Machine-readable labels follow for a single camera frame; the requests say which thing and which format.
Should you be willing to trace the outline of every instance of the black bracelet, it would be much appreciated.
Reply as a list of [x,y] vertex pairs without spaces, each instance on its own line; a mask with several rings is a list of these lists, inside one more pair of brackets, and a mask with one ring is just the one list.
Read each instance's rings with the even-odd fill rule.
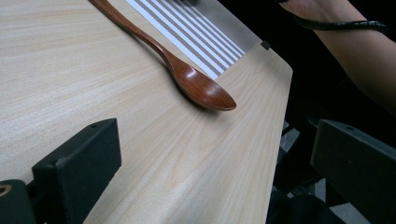
[[310,30],[351,30],[351,29],[372,29],[388,34],[388,26],[382,21],[341,21],[341,22],[317,22],[308,21],[294,16],[294,20],[302,27]]

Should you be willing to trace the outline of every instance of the light wood grain surface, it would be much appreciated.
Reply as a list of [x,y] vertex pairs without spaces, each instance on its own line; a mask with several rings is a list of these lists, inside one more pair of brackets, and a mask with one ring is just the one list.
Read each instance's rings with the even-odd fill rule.
[[[124,0],[128,19],[196,67]],[[217,82],[227,112],[189,101],[154,51],[85,0],[0,1],[0,179],[117,118],[122,166],[85,223],[264,223],[291,80],[255,46]]]

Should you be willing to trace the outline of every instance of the brown spoon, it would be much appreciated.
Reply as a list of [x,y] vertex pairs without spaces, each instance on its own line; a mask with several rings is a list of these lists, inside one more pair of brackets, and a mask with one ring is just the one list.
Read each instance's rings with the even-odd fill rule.
[[177,85],[196,104],[222,111],[236,108],[233,97],[218,83],[181,61],[154,38],[128,21],[107,0],[90,0],[90,2],[127,34],[138,37],[154,49],[165,61]]

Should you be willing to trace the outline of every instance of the person's arm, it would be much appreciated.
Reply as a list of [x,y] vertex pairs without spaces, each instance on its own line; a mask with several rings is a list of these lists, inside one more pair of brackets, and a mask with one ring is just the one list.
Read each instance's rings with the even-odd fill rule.
[[[289,0],[280,4],[310,21],[365,21],[347,0]],[[349,78],[396,116],[396,43],[375,30],[315,31]]]

